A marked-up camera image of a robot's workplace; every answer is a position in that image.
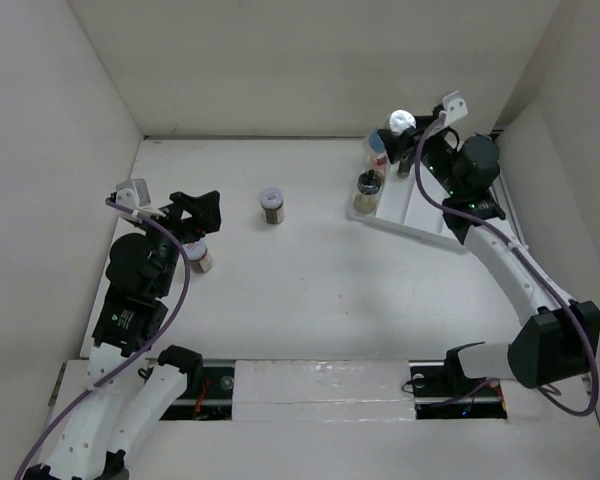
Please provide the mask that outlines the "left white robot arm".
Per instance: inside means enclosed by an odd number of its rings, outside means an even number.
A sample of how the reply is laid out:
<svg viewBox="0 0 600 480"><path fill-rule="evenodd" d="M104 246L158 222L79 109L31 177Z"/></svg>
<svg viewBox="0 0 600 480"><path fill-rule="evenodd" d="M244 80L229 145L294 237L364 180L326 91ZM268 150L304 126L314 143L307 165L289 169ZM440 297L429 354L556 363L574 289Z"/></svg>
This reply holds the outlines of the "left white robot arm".
<svg viewBox="0 0 600 480"><path fill-rule="evenodd" d="M31 447L18 479L126 479L129 463L162 415L180 396L202 387L201 354L170 345L154 367L142 363L178 315L191 270L172 309L162 302L185 247L221 228L220 194L193 197L174 192L155 209L146 186L132 180L105 201L136 232L109 250L109 286L92 333L82 392L52 420Z"/></svg>

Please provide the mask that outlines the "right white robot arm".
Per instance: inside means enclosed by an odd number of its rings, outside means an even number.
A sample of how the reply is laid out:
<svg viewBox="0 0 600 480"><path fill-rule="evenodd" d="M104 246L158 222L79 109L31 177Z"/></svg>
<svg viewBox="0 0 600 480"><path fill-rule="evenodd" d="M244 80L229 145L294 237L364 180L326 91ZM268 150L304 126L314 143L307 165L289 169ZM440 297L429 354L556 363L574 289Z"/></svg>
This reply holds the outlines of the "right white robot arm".
<svg viewBox="0 0 600 480"><path fill-rule="evenodd" d="M515 380L543 394L548 386L589 375L599 390L596 351L600 310L559 287L516 238L505 211L491 193L500 175L499 149L493 140L475 134L450 146L444 111L414 116L393 112L378 135L391 163L415 175L428 171L444 189L434 199L423 182L424 199L442 213L446 227L489 271L516 312L520 330L505 343L477 342L448 351L442 381L463 394L480 378Z"/></svg>

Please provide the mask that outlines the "blue label white bottle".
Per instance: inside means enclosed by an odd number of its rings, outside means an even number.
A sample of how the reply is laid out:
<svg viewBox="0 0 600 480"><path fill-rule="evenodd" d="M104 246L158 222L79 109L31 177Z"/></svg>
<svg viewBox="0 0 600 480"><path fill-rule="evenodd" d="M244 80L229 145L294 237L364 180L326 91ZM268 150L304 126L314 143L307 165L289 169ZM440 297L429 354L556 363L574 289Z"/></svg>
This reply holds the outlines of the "blue label white bottle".
<svg viewBox="0 0 600 480"><path fill-rule="evenodd" d="M389 114L381 130L388 130L392 135L398 136L406 129L415 126L415 116L406 110L399 109ZM385 147L377 128L372 129L368 133L364 139L363 146L369 158L376 158L385 152Z"/></svg>

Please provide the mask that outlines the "small black cap jar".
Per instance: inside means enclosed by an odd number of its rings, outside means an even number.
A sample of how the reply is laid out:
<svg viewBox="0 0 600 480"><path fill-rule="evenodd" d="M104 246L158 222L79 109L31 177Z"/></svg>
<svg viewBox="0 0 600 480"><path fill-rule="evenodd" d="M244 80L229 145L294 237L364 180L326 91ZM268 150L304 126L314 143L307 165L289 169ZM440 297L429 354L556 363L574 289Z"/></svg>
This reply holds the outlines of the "small black cap jar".
<svg viewBox="0 0 600 480"><path fill-rule="evenodd" d="M410 175L413 162L414 160L412 156L404 155L399 161L396 175L402 179L407 178Z"/></svg>

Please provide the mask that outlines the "black grinder cap jar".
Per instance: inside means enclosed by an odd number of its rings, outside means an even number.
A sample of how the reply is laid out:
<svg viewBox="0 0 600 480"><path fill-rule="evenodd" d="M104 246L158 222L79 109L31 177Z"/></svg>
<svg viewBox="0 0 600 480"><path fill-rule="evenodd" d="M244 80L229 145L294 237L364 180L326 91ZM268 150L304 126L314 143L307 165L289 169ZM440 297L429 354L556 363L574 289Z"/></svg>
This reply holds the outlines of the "black grinder cap jar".
<svg viewBox="0 0 600 480"><path fill-rule="evenodd" d="M382 179L376 170L370 169L363 172L357 181L353 200L354 209L362 214L373 213L379 202L381 188Z"/></svg>

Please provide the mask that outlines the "pink lid spice jar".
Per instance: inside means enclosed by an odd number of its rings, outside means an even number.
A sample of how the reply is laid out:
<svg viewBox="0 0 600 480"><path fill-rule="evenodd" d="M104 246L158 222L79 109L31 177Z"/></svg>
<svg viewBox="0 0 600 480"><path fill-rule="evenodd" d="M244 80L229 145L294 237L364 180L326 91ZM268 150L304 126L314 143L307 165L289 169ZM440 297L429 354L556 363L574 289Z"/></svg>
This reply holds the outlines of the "pink lid spice jar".
<svg viewBox="0 0 600 480"><path fill-rule="evenodd" d="M379 177L384 178L388 170L389 160L385 152L373 153L366 169L375 171Z"/></svg>

